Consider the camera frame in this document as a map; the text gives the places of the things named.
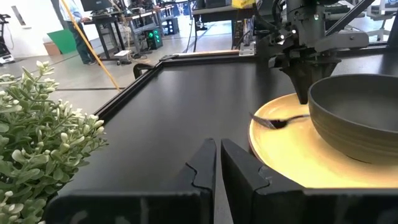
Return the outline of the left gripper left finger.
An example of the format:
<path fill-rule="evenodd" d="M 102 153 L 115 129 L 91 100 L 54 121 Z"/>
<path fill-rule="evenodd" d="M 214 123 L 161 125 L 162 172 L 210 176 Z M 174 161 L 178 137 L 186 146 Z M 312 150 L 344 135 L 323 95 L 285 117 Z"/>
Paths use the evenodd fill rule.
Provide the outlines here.
<path fill-rule="evenodd" d="M 46 207 L 46 224 L 214 224 L 216 143 L 205 139 L 159 190 L 75 191 Z"/>

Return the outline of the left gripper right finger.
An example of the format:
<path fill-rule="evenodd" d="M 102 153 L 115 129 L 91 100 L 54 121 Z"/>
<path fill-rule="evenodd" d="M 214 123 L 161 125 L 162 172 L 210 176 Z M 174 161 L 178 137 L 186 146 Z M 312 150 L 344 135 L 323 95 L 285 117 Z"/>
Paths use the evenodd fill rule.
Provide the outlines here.
<path fill-rule="evenodd" d="M 230 139 L 221 166 L 234 224 L 398 224 L 398 189 L 306 188 Z"/>

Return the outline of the yellow plate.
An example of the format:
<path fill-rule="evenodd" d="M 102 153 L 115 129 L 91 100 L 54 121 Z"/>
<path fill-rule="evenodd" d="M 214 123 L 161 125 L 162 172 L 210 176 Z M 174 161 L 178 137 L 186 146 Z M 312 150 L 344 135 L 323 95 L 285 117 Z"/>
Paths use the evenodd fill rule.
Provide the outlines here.
<path fill-rule="evenodd" d="M 398 188 L 398 159 L 392 165 L 359 162 L 327 144 L 309 117 L 282 129 L 249 125 L 255 155 L 283 176 L 310 188 Z"/>

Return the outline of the blue-handled fork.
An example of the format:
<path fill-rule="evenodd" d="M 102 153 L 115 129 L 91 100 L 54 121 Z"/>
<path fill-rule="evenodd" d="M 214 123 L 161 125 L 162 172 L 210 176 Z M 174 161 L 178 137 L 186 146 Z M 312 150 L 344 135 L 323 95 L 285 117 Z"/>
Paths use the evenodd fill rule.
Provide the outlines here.
<path fill-rule="evenodd" d="M 253 113 L 249 113 L 249 115 L 252 118 L 252 120 L 269 129 L 282 129 L 295 119 L 308 118 L 310 116 L 309 114 L 301 114 L 286 119 L 265 119 L 258 117 Z"/>

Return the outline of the black bowl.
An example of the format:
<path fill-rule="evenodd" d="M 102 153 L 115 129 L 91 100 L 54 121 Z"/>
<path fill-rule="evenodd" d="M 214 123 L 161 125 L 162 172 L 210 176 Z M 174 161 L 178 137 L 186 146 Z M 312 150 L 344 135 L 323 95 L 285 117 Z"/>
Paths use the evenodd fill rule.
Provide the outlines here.
<path fill-rule="evenodd" d="M 358 161 L 398 165 L 398 77 L 346 74 L 308 90 L 312 124 L 332 148 Z"/>

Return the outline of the yellow object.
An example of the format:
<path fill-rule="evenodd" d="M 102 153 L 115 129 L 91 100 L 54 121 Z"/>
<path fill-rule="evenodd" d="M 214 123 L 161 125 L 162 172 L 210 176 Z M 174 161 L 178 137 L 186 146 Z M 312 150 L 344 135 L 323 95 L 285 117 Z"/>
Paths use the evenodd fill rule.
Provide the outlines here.
<path fill-rule="evenodd" d="M 247 9 L 255 3 L 256 0 L 231 0 L 231 6 L 236 9 Z"/>

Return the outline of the dark table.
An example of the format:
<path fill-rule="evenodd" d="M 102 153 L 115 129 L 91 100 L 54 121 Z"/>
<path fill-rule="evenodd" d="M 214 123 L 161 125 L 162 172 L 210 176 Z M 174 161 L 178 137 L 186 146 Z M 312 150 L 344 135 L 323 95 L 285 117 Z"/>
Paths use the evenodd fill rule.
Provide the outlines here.
<path fill-rule="evenodd" d="M 201 23 L 230 21 L 231 22 L 231 50 L 242 41 L 244 35 L 244 20 L 251 19 L 254 11 L 251 7 L 236 9 L 232 6 L 194 9 L 194 22 Z"/>

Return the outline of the green artificial potted plant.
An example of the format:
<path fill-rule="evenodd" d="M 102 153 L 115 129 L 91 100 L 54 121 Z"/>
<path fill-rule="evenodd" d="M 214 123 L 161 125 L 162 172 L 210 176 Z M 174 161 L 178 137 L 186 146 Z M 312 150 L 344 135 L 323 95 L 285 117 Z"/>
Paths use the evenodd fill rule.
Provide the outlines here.
<path fill-rule="evenodd" d="M 49 98 L 53 68 L 0 75 L 0 224 L 45 224 L 47 202 L 107 145 L 104 122 Z"/>

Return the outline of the black desk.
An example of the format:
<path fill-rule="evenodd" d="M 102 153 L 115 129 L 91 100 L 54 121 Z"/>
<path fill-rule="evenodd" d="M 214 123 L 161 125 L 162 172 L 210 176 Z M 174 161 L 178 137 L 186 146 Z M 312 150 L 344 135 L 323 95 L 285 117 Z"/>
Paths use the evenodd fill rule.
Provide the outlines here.
<path fill-rule="evenodd" d="M 173 6 L 150 2 L 141 7 L 127 7 L 122 0 L 110 1 L 110 8 L 92 11 L 91 20 L 84 23 L 96 27 L 103 48 L 101 60 L 116 61 L 120 65 L 122 61 L 114 54 L 121 50 L 131 51 L 127 56 L 129 60 L 150 54 L 153 50 L 147 47 L 145 31 L 158 27 L 164 36 L 162 21 L 174 17 Z"/>

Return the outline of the person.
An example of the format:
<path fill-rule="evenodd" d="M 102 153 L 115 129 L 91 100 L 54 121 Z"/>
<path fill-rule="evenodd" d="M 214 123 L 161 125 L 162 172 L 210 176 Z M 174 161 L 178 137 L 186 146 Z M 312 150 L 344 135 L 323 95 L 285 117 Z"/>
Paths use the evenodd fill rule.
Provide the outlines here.
<path fill-rule="evenodd" d="M 69 11 L 71 12 L 72 19 L 69 17 L 69 14 L 65 6 L 63 5 L 62 0 L 59 0 L 59 9 L 62 14 L 63 20 L 66 22 L 67 27 L 69 28 L 70 32 L 73 35 L 73 38 L 75 39 L 76 49 L 83 64 L 91 65 L 96 63 L 94 55 L 91 53 L 90 49 L 86 45 L 86 42 L 83 40 L 83 37 L 80 35 L 80 33 L 78 32 L 78 30 L 76 29 L 76 27 L 72 22 L 72 20 L 75 21 L 75 23 L 78 25 L 79 29 L 81 30 L 81 33 L 84 35 L 85 38 L 87 38 L 82 23 L 87 22 L 90 19 L 81 14 L 74 0 L 64 0 L 64 2 L 69 8 Z"/>

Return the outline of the cardboard box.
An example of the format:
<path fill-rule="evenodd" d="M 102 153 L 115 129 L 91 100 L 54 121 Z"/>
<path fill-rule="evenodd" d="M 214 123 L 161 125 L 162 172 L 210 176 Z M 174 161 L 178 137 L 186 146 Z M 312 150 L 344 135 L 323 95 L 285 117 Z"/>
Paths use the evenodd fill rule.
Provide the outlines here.
<path fill-rule="evenodd" d="M 61 55 L 60 49 L 56 46 L 54 42 L 44 43 L 44 47 L 49 56 Z"/>

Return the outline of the green board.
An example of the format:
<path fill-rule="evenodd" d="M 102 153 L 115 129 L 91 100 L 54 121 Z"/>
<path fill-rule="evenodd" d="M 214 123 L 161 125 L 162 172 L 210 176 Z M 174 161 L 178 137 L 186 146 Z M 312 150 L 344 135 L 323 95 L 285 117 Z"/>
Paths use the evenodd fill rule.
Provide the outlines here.
<path fill-rule="evenodd" d="M 49 32 L 47 35 L 62 54 L 68 54 L 76 50 L 75 39 L 69 29 Z"/>

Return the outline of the black computer monitor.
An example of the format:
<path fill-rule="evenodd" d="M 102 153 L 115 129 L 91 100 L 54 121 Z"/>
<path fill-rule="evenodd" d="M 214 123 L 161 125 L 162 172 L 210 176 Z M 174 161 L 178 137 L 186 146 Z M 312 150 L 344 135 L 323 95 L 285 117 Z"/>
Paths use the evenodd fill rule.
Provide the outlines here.
<path fill-rule="evenodd" d="M 112 6 L 110 0 L 80 0 L 84 11 L 97 11 Z"/>

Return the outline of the black equipment stand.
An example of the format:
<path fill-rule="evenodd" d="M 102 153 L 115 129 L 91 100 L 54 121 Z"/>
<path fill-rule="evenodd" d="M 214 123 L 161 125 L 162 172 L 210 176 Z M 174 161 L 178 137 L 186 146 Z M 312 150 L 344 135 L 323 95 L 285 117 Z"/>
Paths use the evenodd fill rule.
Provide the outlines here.
<path fill-rule="evenodd" d="M 15 62 L 14 57 L 10 53 L 4 40 L 4 25 L 9 23 L 6 20 L 9 18 L 10 15 L 8 14 L 0 14 L 0 67 L 2 67 L 4 64 Z"/>

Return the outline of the black aluminium table frame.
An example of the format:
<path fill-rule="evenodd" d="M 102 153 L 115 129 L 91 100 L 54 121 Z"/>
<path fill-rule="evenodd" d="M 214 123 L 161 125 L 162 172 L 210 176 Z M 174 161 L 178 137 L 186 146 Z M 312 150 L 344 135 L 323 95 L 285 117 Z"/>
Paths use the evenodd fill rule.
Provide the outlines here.
<path fill-rule="evenodd" d="M 261 0 L 259 3 L 255 3 L 252 5 L 252 9 L 254 6 L 258 7 L 260 15 L 267 21 L 271 22 L 273 20 L 272 15 L 271 15 L 271 6 L 272 6 L 272 1 L 273 0 Z M 346 26 L 349 25 L 349 23 L 355 19 L 360 13 L 362 13 L 365 9 L 368 8 L 369 5 L 373 3 L 374 0 L 361 0 L 357 5 L 354 6 L 354 8 L 350 9 L 348 12 L 346 12 L 342 17 L 340 17 L 338 20 L 335 21 L 335 23 L 331 27 L 326 27 L 325 23 L 325 29 L 329 30 L 332 27 L 336 26 L 338 21 L 343 21 L 345 23 L 344 30 L 346 30 Z M 330 20 L 331 16 L 330 13 L 328 12 L 328 9 L 331 4 L 325 6 L 326 13 L 328 14 L 328 20 Z M 367 47 L 361 48 L 361 49 L 340 49 L 336 52 L 336 56 L 339 57 L 340 55 L 349 55 L 349 54 L 359 54 L 359 55 L 366 55 L 370 52 L 374 52 L 375 54 L 382 54 L 386 53 L 388 50 L 392 50 L 394 52 L 398 52 L 398 10 L 396 15 L 394 16 L 394 25 L 392 26 L 392 29 L 390 31 L 390 34 L 388 35 L 389 38 L 387 41 L 383 42 L 369 42 L 369 45 Z M 255 27 L 255 22 L 254 22 L 254 27 L 252 28 L 252 33 L 254 34 L 256 32 L 256 27 Z M 192 52 L 192 53 L 181 53 L 181 54 L 173 54 L 173 55 L 167 55 L 162 60 L 155 65 L 155 68 L 152 70 L 143 70 L 142 75 L 138 78 L 135 79 L 133 83 L 131 83 L 129 86 L 127 86 L 121 93 L 123 95 L 127 93 L 131 93 L 134 90 L 138 89 L 141 84 L 143 84 L 147 79 L 148 76 L 151 72 L 156 71 L 159 69 L 161 66 L 165 65 L 166 63 L 171 63 L 171 62 L 199 62 L 199 61 L 205 61 L 205 60 L 213 60 L 213 59 L 228 59 L 230 61 L 235 61 L 237 59 L 258 59 L 260 62 L 260 58 L 255 54 L 253 56 L 248 56 L 248 57 L 240 57 L 239 56 L 239 49 L 238 50 L 227 50 L 227 51 L 220 51 L 220 52 L 209 52 L 209 53 L 204 53 L 204 52 Z"/>

